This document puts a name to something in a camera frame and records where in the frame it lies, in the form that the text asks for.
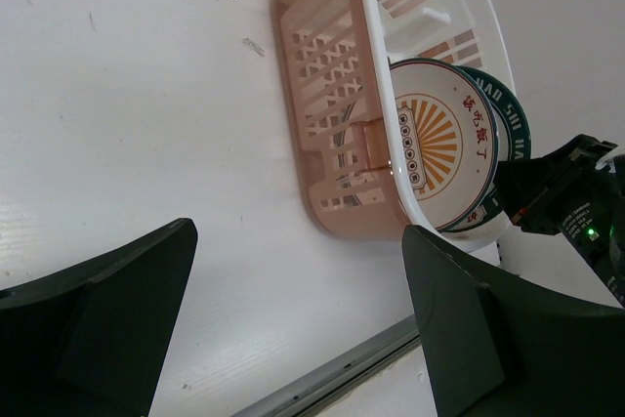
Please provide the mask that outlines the orange sunburst plate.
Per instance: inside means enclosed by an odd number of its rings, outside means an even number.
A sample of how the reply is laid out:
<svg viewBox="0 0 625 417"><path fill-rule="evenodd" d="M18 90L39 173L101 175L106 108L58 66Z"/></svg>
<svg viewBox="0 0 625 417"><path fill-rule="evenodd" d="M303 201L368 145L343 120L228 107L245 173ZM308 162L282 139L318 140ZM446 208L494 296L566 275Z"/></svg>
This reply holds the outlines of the orange sunburst plate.
<svg viewBox="0 0 625 417"><path fill-rule="evenodd" d="M390 74L407 175L430 224L457 229L492 188L499 138L477 81L433 59L393 63Z"/></svg>

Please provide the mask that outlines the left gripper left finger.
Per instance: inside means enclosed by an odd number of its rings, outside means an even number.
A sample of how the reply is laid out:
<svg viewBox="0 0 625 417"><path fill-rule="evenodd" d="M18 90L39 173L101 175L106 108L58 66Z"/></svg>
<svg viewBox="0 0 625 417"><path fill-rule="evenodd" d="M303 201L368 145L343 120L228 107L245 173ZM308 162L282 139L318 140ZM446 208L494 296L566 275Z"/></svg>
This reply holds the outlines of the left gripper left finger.
<svg viewBox="0 0 625 417"><path fill-rule="evenodd" d="M146 416L198 233L175 220L1 292L4 416Z"/></svg>

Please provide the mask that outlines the green rim plate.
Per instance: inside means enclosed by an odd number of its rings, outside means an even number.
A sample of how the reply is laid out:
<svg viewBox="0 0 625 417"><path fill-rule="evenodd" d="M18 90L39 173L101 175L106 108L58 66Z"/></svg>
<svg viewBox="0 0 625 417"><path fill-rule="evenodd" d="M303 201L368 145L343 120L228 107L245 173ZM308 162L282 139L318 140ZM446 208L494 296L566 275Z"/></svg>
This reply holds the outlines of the green rim plate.
<svg viewBox="0 0 625 417"><path fill-rule="evenodd" d="M499 137L498 160L514 161L531 156L531 132L523 108L514 93L493 75L478 68L461 65L486 94L494 110ZM463 233L477 229L502 212L494 184L488 188L480 205L457 227L447 233Z"/></svg>

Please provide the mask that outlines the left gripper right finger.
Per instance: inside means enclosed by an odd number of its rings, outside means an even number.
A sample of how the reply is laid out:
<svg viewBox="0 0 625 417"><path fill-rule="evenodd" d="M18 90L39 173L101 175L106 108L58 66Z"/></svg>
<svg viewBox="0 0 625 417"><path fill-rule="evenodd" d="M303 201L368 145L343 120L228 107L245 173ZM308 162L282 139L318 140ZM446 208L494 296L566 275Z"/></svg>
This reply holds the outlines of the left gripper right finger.
<svg viewBox="0 0 625 417"><path fill-rule="evenodd" d="M420 226L402 257L441 416L620 416L624 312L544 288Z"/></svg>

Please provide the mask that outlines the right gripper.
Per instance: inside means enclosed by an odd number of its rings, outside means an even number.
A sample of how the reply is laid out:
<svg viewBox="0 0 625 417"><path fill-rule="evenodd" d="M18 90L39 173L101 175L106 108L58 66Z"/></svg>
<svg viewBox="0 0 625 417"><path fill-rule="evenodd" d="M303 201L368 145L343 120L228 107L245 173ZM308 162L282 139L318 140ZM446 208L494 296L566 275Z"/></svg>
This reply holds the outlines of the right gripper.
<svg viewBox="0 0 625 417"><path fill-rule="evenodd" d="M624 303L624 148L586 135L538 158L500 163L503 211L525 232L562 234Z"/></svg>

